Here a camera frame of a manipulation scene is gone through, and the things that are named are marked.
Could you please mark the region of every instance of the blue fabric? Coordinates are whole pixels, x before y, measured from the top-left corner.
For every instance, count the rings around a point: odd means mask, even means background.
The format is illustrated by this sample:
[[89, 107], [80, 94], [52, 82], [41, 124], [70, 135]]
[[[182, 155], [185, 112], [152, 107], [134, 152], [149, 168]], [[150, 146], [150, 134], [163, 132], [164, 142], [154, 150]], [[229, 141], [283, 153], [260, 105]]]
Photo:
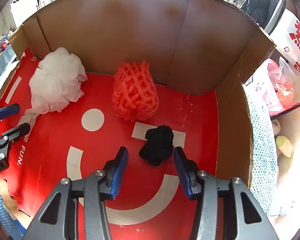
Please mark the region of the blue fabric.
[[266, 103], [251, 87], [246, 93], [253, 133], [253, 168], [250, 191], [268, 216], [278, 178], [273, 128]]
[[23, 234], [21, 232], [20, 227], [10, 217], [9, 213], [3, 207], [2, 202], [3, 200], [2, 197], [0, 196], [0, 223], [14, 240], [21, 240]]

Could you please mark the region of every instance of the crumpled white bag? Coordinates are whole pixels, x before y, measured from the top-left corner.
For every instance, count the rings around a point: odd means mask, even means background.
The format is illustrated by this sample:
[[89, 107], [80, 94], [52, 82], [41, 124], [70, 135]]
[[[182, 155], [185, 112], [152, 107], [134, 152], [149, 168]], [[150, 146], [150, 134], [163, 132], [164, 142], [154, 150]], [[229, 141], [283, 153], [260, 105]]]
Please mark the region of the crumpled white bag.
[[81, 60], [65, 48], [49, 53], [29, 81], [32, 108], [27, 113], [61, 112], [69, 102], [84, 95], [81, 82], [87, 80]]

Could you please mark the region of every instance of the screw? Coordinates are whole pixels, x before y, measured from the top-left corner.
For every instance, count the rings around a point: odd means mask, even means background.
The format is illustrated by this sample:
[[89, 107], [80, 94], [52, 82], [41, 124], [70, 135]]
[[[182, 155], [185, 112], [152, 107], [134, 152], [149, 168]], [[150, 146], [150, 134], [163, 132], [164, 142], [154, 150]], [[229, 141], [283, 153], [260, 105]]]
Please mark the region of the screw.
[[198, 176], [200, 176], [200, 177], [204, 177], [204, 176], [207, 176], [207, 175], [208, 175], [208, 173], [207, 173], [206, 171], [203, 171], [203, 170], [198, 170], [197, 174], [198, 174]]
[[235, 184], [240, 184], [242, 182], [242, 179], [238, 178], [238, 177], [234, 177], [232, 179], [232, 181], [235, 183]]
[[68, 178], [63, 178], [63, 179], [61, 179], [61, 184], [63, 184], [63, 185], [68, 184], [69, 181], [70, 180]]
[[103, 175], [105, 174], [105, 171], [104, 171], [104, 170], [97, 170], [97, 171], [95, 172], [95, 174], [96, 174], [97, 176], [103, 176]]

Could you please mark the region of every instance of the red foam net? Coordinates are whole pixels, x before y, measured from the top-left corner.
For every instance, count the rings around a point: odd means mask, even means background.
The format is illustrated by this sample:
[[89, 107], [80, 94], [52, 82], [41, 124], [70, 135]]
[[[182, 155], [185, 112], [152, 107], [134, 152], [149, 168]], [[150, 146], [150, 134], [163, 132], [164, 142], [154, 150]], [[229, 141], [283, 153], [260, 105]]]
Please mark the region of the red foam net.
[[147, 62], [123, 63], [118, 67], [112, 102], [118, 116], [126, 121], [146, 120], [155, 114], [159, 99]]

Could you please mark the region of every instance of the white plastic bag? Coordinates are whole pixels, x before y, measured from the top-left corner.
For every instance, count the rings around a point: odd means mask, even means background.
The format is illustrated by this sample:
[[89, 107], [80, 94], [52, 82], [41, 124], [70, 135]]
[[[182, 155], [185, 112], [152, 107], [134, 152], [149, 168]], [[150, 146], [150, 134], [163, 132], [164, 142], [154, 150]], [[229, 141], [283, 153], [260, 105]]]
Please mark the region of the white plastic bag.
[[69, 102], [84, 95], [81, 82], [87, 80], [81, 60], [65, 48], [49, 53], [29, 81], [32, 108], [26, 113], [61, 112]]
[[270, 35], [277, 50], [300, 73], [300, 22], [289, 10], [285, 9], [276, 28]]

